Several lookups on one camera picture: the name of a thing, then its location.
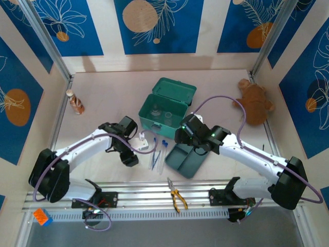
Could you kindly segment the green divided tray insert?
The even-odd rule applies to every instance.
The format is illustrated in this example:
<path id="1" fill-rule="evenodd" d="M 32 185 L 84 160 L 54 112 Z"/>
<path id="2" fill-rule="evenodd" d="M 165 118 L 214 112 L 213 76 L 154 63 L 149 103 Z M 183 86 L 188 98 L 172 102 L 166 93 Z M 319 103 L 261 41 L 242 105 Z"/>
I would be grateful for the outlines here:
<path id="1" fill-rule="evenodd" d="M 197 173 L 209 152 L 202 148 L 194 149 L 186 144 L 176 144 L 165 158 L 165 163 L 186 179 Z"/>

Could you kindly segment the clear test tube blue cap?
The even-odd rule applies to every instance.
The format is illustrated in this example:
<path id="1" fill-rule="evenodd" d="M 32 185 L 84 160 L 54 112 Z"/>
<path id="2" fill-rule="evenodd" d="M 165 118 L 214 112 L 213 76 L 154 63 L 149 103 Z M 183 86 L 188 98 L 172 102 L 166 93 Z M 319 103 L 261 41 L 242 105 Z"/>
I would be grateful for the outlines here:
<path id="1" fill-rule="evenodd" d="M 163 167 L 163 160 L 165 158 L 165 143 L 166 141 L 163 139 L 161 142 L 160 152 L 159 152 L 159 159 L 157 161 L 157 168 L 156 171 L 161 174 L 162 173 L 162 167 Z"/>
<path id="2" fill-rule="evenodd" d="M 161 151 L 161 159 L 160 159 L 160 164 L 159 164 L 159 174 L 161 175 L 163 172 L 163 167 L 165 165 L 165 158 L 167 154 L 167 149 L 168 149 L 168 143 L 164 142 L 162 144 L 162 151 Z"/>
<path id="3" fill-rule="evenodd" d="M 151 159 L 152 159 L 152 155 L 153 155 L 153 153 L 156 152 L 156 141 L 157 141 L 157 139 L 154 138 L 153 139 L 153 152 L 150 154 L 149 170 L 151 170 Z"/>

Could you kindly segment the blue plastic tweezers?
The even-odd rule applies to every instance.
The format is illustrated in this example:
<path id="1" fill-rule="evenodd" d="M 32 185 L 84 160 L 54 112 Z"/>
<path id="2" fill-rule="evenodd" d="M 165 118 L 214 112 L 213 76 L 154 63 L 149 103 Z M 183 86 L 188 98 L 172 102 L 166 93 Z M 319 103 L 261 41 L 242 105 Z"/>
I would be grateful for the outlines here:
<path id="1" fill-rule="evenodd" d="M 153 153 L 152 155 L 152 159 L 151 159 L 151 169 L 153 170 L 159 157 L 160 157 L 161 151 L 157 152 L 157 153 Z"/>

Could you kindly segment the green plastic toolbox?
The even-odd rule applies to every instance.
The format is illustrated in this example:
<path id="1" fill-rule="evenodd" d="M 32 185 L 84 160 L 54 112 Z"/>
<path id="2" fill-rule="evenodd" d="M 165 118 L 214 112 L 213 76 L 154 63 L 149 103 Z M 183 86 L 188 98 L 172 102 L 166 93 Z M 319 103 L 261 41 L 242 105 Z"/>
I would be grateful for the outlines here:
<path id="1" fill-rule="evenodd" d="M 173 139 L 181 120 L 185 117 L 192 103 L 197 87 L 180 81 L 162 77 L 158 80 L 141 107 L 138 115 L 141 125 L 158 135 Z M 153 104 L 162 111 L 159 118 L 151 116 Z M 166 119 L 165 113 L 171 112 L 172 118 Z"/>

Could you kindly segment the clear glass flask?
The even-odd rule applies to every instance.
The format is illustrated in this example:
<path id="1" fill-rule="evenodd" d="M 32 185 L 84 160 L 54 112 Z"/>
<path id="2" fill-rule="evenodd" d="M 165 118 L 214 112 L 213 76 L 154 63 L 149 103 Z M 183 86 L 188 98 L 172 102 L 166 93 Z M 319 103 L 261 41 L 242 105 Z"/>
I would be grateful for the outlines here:
<path id="1" fill-rule="evenodd" d="M 161 114 L 162 114 L 162 111 L 159 108 L 159 106 L 155 103 L 155 104 L 153 104 L 150 113 L 151 113 L 151 116 L 153 118 L 159 118 L 161 116 Z"/>

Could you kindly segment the brown white patterned bottle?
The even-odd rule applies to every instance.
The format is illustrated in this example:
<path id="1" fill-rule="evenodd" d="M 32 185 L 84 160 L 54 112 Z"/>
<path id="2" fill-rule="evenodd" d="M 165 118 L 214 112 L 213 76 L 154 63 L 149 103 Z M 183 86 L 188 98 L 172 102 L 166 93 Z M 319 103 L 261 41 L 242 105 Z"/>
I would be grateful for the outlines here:
<path id="1" fill-rule="evenodd" d="M 74 112 L 78 115 L 83 114 L 85 111 L 84 105 L 82 104 L 81 100 L 75 95 L 73 90 L 67 90 L 66 95 Z"/>

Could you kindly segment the yellow black pliers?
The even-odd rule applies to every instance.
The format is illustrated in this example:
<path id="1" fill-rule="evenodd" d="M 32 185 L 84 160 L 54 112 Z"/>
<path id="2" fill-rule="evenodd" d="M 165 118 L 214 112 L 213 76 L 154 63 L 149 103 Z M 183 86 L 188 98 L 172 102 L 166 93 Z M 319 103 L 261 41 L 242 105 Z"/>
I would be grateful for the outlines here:
<path id="1" fill-rule="evenodd" d="M 171 197 L 172 197 L 173 206 L 174 206 L 175 211 L 177 213 L 180 213 L 180 209 L 178 208 L 177 203 L 176 203 L 176 197 L 178 197 L 182 201 L 185 210 L 187 210 L 188 205 L 187 205 L 186 200 L 181 196 L 181 194 L 179 193 L 179 190 L 174 187 L 173 182 L 169 177 L 167 177 L 167 181 L 168 181 L 168 187 L 171 191 Z"/>

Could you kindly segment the brown plush toy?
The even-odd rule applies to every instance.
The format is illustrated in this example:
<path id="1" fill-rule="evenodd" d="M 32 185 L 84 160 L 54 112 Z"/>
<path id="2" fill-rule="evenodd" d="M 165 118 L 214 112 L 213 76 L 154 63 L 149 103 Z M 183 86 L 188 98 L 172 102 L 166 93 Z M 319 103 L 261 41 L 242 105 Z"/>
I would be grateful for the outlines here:
<path id="1" fill-rule="evenodd" d="M 267 119 L 268 112 L 275 109 L 275 105 L 266 98 L 266 90 L 247 79 L 241 79 L 237 84 L 242 97 L 236 99 L 245 109 L 246 122 L 251 126 L 262 125 Z"/>

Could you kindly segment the black controller board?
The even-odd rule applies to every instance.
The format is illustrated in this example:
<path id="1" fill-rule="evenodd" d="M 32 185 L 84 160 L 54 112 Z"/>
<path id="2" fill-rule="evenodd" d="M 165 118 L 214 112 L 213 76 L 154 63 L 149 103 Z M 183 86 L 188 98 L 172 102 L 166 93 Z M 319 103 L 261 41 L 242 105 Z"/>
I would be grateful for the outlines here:
<path id="1" fill-rule="evenodd" d="M 243 210 L 242 208 L 230 208 L 228 209 L 228 220 L 232 223 L 241 222 L 243 219 L 251 214 L 251 210 Z"/>
<path id="2" fill-rule="evenodd" d="M 99 209 L 87 209 L 82 212 L 82 219 L 102 219 L 103 214 Z"/>

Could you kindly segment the orange blue toy brick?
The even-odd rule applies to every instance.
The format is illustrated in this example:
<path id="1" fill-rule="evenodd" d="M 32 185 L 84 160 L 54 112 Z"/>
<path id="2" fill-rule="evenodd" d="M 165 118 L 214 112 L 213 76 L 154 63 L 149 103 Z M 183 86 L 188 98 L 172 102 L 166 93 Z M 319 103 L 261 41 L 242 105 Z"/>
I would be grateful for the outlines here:
<path id="1" fill-rule="evenodd" d="M 48 226 L 53 222 L 53 219 L 48 211 L 43 208 L 38 208 L 36 211 L 34 211 L 33 216 L 40 226 Z"/>

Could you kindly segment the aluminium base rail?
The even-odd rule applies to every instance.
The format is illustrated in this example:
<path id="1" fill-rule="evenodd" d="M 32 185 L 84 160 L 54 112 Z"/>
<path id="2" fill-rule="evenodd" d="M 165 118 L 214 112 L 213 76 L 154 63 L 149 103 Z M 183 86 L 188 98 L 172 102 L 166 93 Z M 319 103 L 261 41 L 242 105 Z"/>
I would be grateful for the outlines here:
<path id="1" fill-rule="evenodd" d="M 186 200 L 188 209 L 210 208 L 208 191 L 211 188 L 224 189 L 228 180 L 196 180 L 174 181 L 174 186 Z M 117 192 L 117 209 L 132 210 L 157 210 L 173 209 L 172 197 L 168 182 L 100 182 L 103 192 Z M 35 202 L 32 192 L 26 195 L 22 206 L 23 211 L 32 211 L 37 208 L 47 210 L 71 209 L 71 199 L 61 199 L 50 203 L 47 200 Z"/>

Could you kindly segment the aluminium frame post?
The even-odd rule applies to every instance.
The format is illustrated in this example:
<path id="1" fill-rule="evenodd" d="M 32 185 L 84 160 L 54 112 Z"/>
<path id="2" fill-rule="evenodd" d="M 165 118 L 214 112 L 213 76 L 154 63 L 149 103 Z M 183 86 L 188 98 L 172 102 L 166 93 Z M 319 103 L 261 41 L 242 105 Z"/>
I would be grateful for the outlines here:
<path id="1" fill-rule="evenodd" d="M 34 32 L 37 34 L 39 40 L 42 42 L 44 48 L 47 50 L 48 54 L 51 56 L 58 70 L 60 71 L 63 78 L 67 83 L 71 82 L 72 74 L 65 65 L 62 56 L 57 49 L 51 35 L 49 34 L 46 26 L 35 10 L 33 4 L 30 0 L 17 0 L 21 10 L 23 11 L 25 17 L 29 21 Z"/>
<path id="2" fill-rule="evenodd" d="M 284 0 L 282 9 L 279 11 L 276 20 L 273 23 L 273 26 L 265 39 L 263 46 L 260 49 L 260 52 L 257 56 L 257 59 L 249 73 L 251 80 L 254 80 L 260 68 L 262 67 L 263 62 L 271 52 L 273 46 L 275 45 L 278 37 L 280 36 L 283 28 L 285 27 L 291 13 L 293 12 L 295 6 L 299 0 Z"/>

